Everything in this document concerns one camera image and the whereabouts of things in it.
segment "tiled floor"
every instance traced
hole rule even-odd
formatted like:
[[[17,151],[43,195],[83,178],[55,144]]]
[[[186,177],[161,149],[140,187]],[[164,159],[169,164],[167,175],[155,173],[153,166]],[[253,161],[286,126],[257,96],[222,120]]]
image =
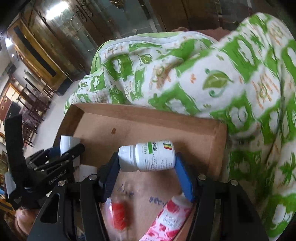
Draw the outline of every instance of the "tiled floor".
[[[38,150],[52,147],[59,126],[64,117],[64,106],[69,96],[76,91],[79,81],[74,82],[63,96],[55,95],[53,97],[50,109],[44,116],[44,121],[38,127],[38,134],[34,137],[34,147],[28,146],[24,151],[25,157],[28,157]]]

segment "green and white blanket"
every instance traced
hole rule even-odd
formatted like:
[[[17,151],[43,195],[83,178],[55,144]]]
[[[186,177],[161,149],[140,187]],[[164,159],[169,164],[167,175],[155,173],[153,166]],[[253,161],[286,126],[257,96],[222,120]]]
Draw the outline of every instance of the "green and white blanket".
[[[228,125],[224,180],[256,204],[271,240],[296,211],[296,42],[278,19],[245,19],[219,42],[198,32],[112,40],[65,106],[134,104]]]

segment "brown cardboard surface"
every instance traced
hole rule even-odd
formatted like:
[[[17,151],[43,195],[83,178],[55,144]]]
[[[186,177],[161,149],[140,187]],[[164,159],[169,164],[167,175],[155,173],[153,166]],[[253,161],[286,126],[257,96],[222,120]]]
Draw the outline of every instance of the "brown cardboard surface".
[[[122,145],[152,140],[171,140],[175,151],[194,165],[197,173],[217,178],[221,171],[227,127],[219,121],[162,112],[147,108],[112,104],[76,104],[68,110],[58,131],[81,138],[85,153],[81,164],[100,167]],[[113,193],[125,194],[129,236],[139,240],[162,206],[181,193],[175,171],[120,172]],[[178,236],[184,240],[193,215]]]

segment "green label stripe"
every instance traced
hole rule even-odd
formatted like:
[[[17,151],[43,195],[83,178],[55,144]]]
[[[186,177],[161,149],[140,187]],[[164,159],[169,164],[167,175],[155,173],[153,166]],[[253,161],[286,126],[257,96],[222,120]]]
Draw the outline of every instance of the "green label stripe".
[[[149,154],[152,154],[153,153],[152,143],[151,142],[148,142],[148,151],[149,151]]]

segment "bright light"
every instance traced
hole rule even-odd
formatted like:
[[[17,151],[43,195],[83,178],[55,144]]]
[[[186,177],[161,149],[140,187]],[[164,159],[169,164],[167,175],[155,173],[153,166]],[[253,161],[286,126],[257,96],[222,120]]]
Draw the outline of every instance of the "bright light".
[[[6,44],[6,48],[8,48],[8,47],[10,47],[13,43],[12,43],[12,41],[11,41],[9,38],[7,38],[7,39],[5,39],[5,44]]]
[[[53,6],[50,10],[47,11],[46,19],[52,20],[55,17],[61,15],[63,11],[69,8],[69,5],[66,2],[60,2],[57,5]]]

